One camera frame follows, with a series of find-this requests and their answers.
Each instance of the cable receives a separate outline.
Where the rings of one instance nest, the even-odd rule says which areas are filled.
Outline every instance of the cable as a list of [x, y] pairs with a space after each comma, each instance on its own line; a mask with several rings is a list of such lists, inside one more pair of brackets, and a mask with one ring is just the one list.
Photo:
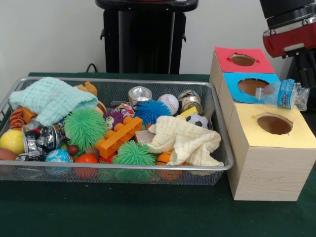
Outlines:
[[87, 70], [86, 70], [85, 72], [88, 73], [91, 67], [94, 68], [94, 71], [95, 71], [96, 73], [98, 72], [96, 66], [95, 66], [93, 63], [90, 63], [90, 64], [89, 64], [89, 66], [87, 67]]

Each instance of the table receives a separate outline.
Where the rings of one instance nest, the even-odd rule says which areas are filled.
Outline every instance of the table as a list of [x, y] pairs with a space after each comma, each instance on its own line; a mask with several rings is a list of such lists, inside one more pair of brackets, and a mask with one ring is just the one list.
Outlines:
[[[30, 76], [208, 81], [208, 75]], [[297, 202], [233, 201], [214, 187], [0, 182], [1, 236], [315, 236], [316, 172]]]

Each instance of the plastic water bottle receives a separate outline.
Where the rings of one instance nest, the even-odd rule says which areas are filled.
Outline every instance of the plastic water bottle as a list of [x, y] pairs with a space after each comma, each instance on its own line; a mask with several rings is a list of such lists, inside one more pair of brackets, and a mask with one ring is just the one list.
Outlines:
[[292, 109], [294, 106], [300, 111], [307, 110], [307, 100], [310, 94], [309, 88], [303, 88], [293, 79], [274, 82], [265, 88], [256, 89], [256, 99], [264, 104], [277, 105], [278, 107]]

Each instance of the cardboard box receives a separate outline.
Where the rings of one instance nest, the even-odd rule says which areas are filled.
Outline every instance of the cardboard box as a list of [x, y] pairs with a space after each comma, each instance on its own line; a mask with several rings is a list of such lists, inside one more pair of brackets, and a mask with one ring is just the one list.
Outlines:
[[315, 163], [316, 138], [296, 108], [235, 103], [228, 134], [234, 200], [298, 199]]
[[[254, 58], [254, 64], [240, 66], [242, 63], [233, 63], [230, 58], [238, 55], [241, 59]], [[261, 103], [255, 99], [256, 88], [278, 81], [262, 50], [215, 48], [209, 82], [215, 86], [226, 127], [230, 123], [234, 101]]]

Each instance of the wire mesh basket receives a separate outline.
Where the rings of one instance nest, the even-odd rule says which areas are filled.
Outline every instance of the wire mesh basket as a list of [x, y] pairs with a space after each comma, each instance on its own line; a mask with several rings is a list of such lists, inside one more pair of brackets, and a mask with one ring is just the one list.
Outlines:
[[[25, 89], [41, 78], [29, 77], [18, 80], [0, 104], [0, 135], [9, 129], [12, 109], [8, 99], [13, 91]], [[119, 79], [64, 79], [69, 85], [90, 81], [98, 89], [98, 99], [108, 111], [127, 100], [128, 91], [144, 86], [153, 93], [153, 99], [163, 94], [178, 96], [185, 90], [194, 90], [201, 97], [204, 115], [215, 131], [221, 134], [219, 148], [212, 157], [224, 163], [222, 167], [166, 166], [166, 165], [116, 165], [88, 163], [57, 163], [35, 161], [0, 160], [0, 180], [53, 181], [87, 183], [142, 183], [176, 185], [215, 185], [234, 160], [216, 91], [204, 82], [144, 81]]]

